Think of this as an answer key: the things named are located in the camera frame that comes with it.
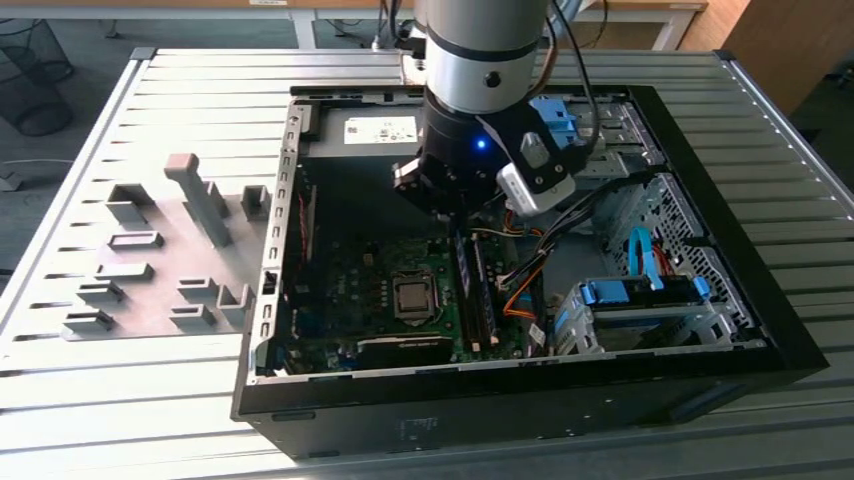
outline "blue plastic clip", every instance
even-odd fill
[[[560,318],[558,318],[558,321],[555,322],[555,333],[558,333],[558,331],[560,330],[560,327],[563,326],[563,322],[566,322],[568,318],[570,318],[570,312],[564,310],[563,313],[560,314]]]
[[[652,235],[643,227],[632,228],[628,237],[628,275],[640,275],[638,244],[640,244],[640,255],[643,256],[643,275],[650,279],[652,290],[662,290],[664,283],[658,276],[658,266],[655,264],[655,255],[652,254]]]
[[[592,293],[592,288],[587,285],[582,285],[582,297],[584,297],[584,305],[596,303],[596,295]]]
[[[701,298],[709,300],[709,297],[711,297],[711,287],[703,277],[694,277],[694,288],[697,288],[697,293],[699,293]]]

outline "floor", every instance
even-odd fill
[[[169,48],[296,48],[291,22],[262,21],[121,21],[121,37],[104,39],[96,21],[52,21],[56,36],[76,66],[76,74],[60,85],[75,112],[73,124],[44,138],[20,136],[0,122],[0,161],[25,159],[73,160],[109,96],[115,82],[136,47]],[[354,37],[336,37],[334,27],[318,23],[322,48],[358,48],[370,43],[376,22],[344,27]],[[814,146],[847,185],[854,185],[850,139],[854,138],[854,87],[837,88],[834,82],[818,86],[793,115],[799,129],[813,130]],[[0,194],[0,270],[12,269],[24,253],[41,217],[49,207],[68,166],[61,163],[15,165],[24,177],[17,192]],[[0,289],[8,277],[0,276]]]

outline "motherboard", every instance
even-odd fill
[[[490,289],[512,242],[476,235]],[[299,373],[520,358],[524,327],[498,318],[494,345],[471,348],[447,237],[330,242],[322,298],[294,312],[288,366]],[[498,292],[492,290],[498,305]]]

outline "orange wire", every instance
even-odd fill
[[[512,294],[512,297],[510,297],[510,300],[504,304],[504,310],[503,310],[504,315],[514,315],[516,313],[511,313],[511,312],[519,312],[519,313],[526,313],[527,315],[531,315],[530,317],[526,317],[526,318],[535,318],[534,314],[530,312],[523,312],[522,310],[512,310],[512,304],[516,302],[516,300],[519,299],[519,296],[522,295],[522,292],[524,291],[526,288],[528,288],[528,285],[531,284],[531,282],[534,281],[539,273],[543,271],[544,266],[546,266],[546,263],[543,262],[540,266],[536,267],[536,269],[531,272],[531,275],[528,275],[528,278],[524,279],[524,282],[522,283],[522,286],[516,290],[516,293]]]
[[[507,214],[504,215],[504,231],[507,233],[524,233],[522,228],[512,226],[512,215],[512,210],[507,210]],[[543,236],[543,231],[539,228],[531,228],[531,233],[538,237]]]

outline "white table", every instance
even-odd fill
[[[691,19],[701,5],[687,3],[685,8],[662,10],[612,10],[608,22],[660,23],[662,29],[652,50],[675,50],[687,31]],[[283,19],[294,21],[299,48],[316,49],[314,22],[318,20],[374,20],[375,8],[135,8],[135,7],[79,7],[79,6],[3,6],[0,17],[47,19]],[[583,10],[575,17],[579,22],[600,22],[602,10]],[[412,18],[411,10],[402,10],[400,20]]]
[[[75,275],[92,272],[117,228],[99,205],[112,184],[156,180],[173,150],[199,153],[224,194],[272,183],[290,86],[398,84],[398,53],[141,53],[0,299],[0,476],[811,479],[821,470],[851,478],[854,202],[737,63],[711,54],[587,55],[595,82],[656,86],[830,368],[675,428],[295,465],[228,418],[239,334],[69,343],[57,338],[67,307],[53,303],[80,303]],[[562,58],[554,82],[575,83],[576,73]]]

